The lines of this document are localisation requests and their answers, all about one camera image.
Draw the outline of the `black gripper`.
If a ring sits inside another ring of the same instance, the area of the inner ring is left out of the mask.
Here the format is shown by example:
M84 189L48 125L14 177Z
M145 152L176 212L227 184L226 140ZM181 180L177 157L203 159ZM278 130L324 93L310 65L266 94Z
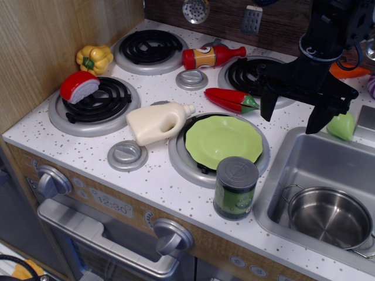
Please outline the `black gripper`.
M262 64L258 67L261 116L270 121L278 97L313 106L306 134L315 134L335 116L345 114L358 91L335 78L330 63L299 57L286 64Z

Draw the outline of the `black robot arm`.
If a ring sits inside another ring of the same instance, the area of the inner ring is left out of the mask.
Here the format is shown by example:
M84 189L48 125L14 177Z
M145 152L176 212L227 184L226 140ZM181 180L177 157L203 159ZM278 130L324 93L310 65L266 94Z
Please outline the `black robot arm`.
M311 21L299 40L299 57L257 68L261 116L270 121L279 97L314 107L306 133L318 133L345 114L358 92L330 72L345 50L358 46L374 29L374 1L313 1Z

